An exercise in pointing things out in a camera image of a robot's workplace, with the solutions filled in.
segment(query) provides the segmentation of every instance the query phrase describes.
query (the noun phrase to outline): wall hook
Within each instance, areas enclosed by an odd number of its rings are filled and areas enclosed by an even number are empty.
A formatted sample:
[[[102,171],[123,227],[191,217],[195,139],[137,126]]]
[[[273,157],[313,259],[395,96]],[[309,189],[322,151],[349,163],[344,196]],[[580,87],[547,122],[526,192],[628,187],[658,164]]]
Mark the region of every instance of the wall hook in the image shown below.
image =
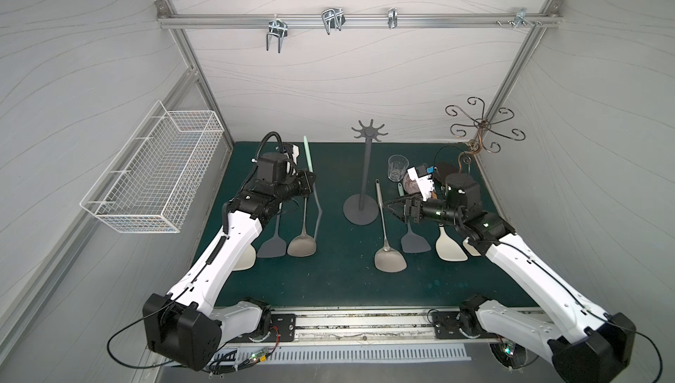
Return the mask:
[[[390,8],[387,17],[389,18],[389,28],[396,28],[398,25],[398,12],[396,8]]]
[[[276,37],[279,43],[278,53],[282,52],[282,43],[283,38],[288,36],[288,27],[283,21],[274,20],[269,22],[269,31],[266,36],[266,48],[269,50],[269,43],[272,41],[272,37]]]
[[[519,26],[530,26],[530,27],[536,27],[537,25],[541,25],[539,21],[536,23],[533,23],[529,21],[528,19],[525,18],[525,15],[527,14],[527,9],[524,7],[521,7],[519,11],[516,13],[516,17],[509,21],[508,23],[511,24],[512,28],[518,28]]]
[[[321,13],[321,20],[323,26],[326,28],[326,33],[331,34],[331,28],[337,28],[342,31],[342,24],[344,24],[344,12],[340,7],[331,7]]]

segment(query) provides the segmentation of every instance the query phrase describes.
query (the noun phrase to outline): aluminum frame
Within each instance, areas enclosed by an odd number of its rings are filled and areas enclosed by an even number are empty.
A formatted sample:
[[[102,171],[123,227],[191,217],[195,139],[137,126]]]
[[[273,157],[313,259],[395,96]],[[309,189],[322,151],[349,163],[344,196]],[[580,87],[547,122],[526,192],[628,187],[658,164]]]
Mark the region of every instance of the aluminum frame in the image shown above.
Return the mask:
[[[516,14],[398,14],[396,28],[511,28]],[[528,14],[534,28],[557,27],[561,16]],[[245,14],[245,15],[169,15],[157,18],[162,28],[171,30],[193,28],[267,29],[270,20],[279,20],[288,28],[325,28],[320,14]],[[344,14],[342,28],[391,28],[388,14]]]
[[[155,0],[155,2],[157,1],[164,2],[163,7],[161,8],[158,7],[159,10],[163,10],[168,13],[172,13],[175,11],[171,0]],[[202,93],[202,97],[204,97],[204,100],[206,101],[208,108],[216,113],[216,117],[218,117],[220,123],[223,124],[223,127],[225,128],[225,132],[223,134],[225,144],[227,145],[228,149],[232,150],[234,148],[234,140],[232,139],[232,134],[230,133],[230,130],[227,129],[227,123],[225,122],[223,114],[220,108],[218,107],[218,103],[216,103],[215,101],[213,92],[211,91],[211,88],[208,85],[208,81],[206,80],[201,65],[199,65],[197,56],[194,54],[194,50],[190,45],[190,41],[188,40],[187,34],[182,30],[171,30],[171,33],[173,36],[173,40],[175,41],[175,44],[178,46],[178,49],[180,50],[181,55],[183,56],[185,62],[188,64],[188,67],[194,68],[197,71],[198,75],[197,86],[199,88],[199,92]]]
[[[558,9],[560,9],[562,1],[563,0],[545,0],[544,4],[541,6],[541,11],[557,12]],[[490,103],[490,107],[487,109],[485,119],[488,121],[492,121],[499,112],[499,109],[503,106],[504,102],[511,93],[511,90],[518,81],[518,77],[522,73],[523,68],[525,68],[528,60],[532,58],[532,54],[534,53],[537,45],[539,45],[541,38],[544,37],[545,32],[545,27],[535,27],[532,28],[525,37],[525,40],[522,42],[520,49],[516,54],[516,58],[513,60],[509,71],[506,73],[506,77],[500,85],[500,88],[495,93],[494,99],[492,100],[492,103]]]

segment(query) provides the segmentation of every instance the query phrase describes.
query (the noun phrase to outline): scroll metal stand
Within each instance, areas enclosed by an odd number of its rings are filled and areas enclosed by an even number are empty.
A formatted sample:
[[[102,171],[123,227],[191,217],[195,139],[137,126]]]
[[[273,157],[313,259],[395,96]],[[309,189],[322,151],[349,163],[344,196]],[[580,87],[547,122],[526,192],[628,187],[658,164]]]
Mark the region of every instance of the scroll metal stand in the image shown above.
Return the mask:
[[[448,105],[448,106],[445,107],[445,113],[448,114],[449,116],[452,116],[452,117],[458,116],[459,113],[457,112],[457,109],[459,109],[468,119],[470,119],[472,121],[472,124],[468,124],[468,125],[452,124],[450,126],[450,132],[452,133],[452,135],[454,135],[458,138],[462,138],[462,137],[467,136],[467,131],[465,129],[462,129],[462,128],[473,127],[473,128],[477,129],[476,138],[474,138],[473,140],[469,140],[469,142],[467,143],[468,151],[462,151],[459,155],[458,163],[459,163],[459,166],[460,166],[460,172],[462,171],[462,163],[467,164],[467,165],[471,163],[471,158],[469,157],[469,155],[477,155],[478,153],[480,153],[483,150],[485,150],[489,153],[497,153],[500,150],[502,150],[502,146],[500,146],[500,144],[496,141],[491,142],[489,148],[487,148],[483,145],[483,138],[485,138],[485,134],[488,133],[488,132],[493,133],[493,134],[497,134],[499,136],[504,137],[505,139],[510,139],[510,140],[514,140],[514,141],[525,140],[525,133],[523,133],[518,128],[513,128],[511,130],[511,134],[513,134],[513,136],[500,134],[500,133],[492,130],[493,125],[501,124],[502,122],[506,122],[510,119],[513,119],[513,117],[516,116],[516,114],[514,114],[511,109],[499,108],[498,109],[499,114],[507,115],[508,117],[496,117],[495,119],[497,119],[497,121],[490,122],[488,119],[485,118],[485,101],[483,101],[483,99],[481,99],[480,97],[469,97],[467,99],[467,103],[471,106],[476,106],[476,104],[479,101],[483,105],[483,109],[481,111],[481,117],[479,117],[477,119],[473,118],[471,115],[466,113],[462,108],[460,108],[457,105]]]
[[[360,130],[355,128],[352,128],[352,130],[361,133],[354,137],[355,139],[366,138],[366,150],[363,155],[363,175],[361,176],[361,192],[352,195],[344,202],[342,212],[351,223],[355,225],[367,225],[377,219],[377,216],[379,215],[377,202],[374,198],[366,194],[366,186],[368,185],[368,167],[371,164],[371,147],[373,145],[373,140],[379,141],[377,138],[378,136],[387,135],[389,133],[380,133],[379,130],[384,127],[384,124],[375,128],[373,127],[372,119],[371,124],[368,126],[364,126],[361,121],[359,121],[359,125],[361,125]]]

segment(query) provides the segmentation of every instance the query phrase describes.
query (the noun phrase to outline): white spatula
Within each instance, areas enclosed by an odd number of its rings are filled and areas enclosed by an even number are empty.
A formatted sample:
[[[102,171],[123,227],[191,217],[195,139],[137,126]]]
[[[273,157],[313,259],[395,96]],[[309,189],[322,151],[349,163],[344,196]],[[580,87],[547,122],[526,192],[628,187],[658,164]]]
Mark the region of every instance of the white spatula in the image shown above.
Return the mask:
[[[232,270],[233,272],[238,272],[239,270],[246,270],[250,269],[253,267],[255,264],[255,248],[253,248],[252,245],[249,245],[246,250],[244,250],[244,254],[242,254],[241,257],[239,257],[239,261],[237,261],[237,264],[234,265],[234,269]]]
[[[472,256],[474,256],[474,257],[480,257],[481,256],[481,254],[478,252],[478,250],[476,248],[474,248],[473,245],[469,245],[468,238],[464,238],[464,240],[462,241],[462,246]]]
[[[441,235],[436,240],[436,253],[445,261],[466,261],[468,260],[467,254],[462,250],[460,244],[455,242],[454,239],[450,238],[448,234],[445,233],[445,229],[442,226],[438,227],[441,230]]]

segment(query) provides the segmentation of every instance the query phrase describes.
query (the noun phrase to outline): clear glass cup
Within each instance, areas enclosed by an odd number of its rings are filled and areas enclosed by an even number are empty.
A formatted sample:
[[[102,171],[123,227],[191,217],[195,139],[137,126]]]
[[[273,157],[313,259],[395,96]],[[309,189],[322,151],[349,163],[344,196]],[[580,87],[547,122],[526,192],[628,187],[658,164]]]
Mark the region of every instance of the clear glass cup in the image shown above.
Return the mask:
[[[403,179],[408,170],[408,164],[408,159],[400,154],[395,154],[389,158],[389,169],[387,171],[389,179],[395,183]]]

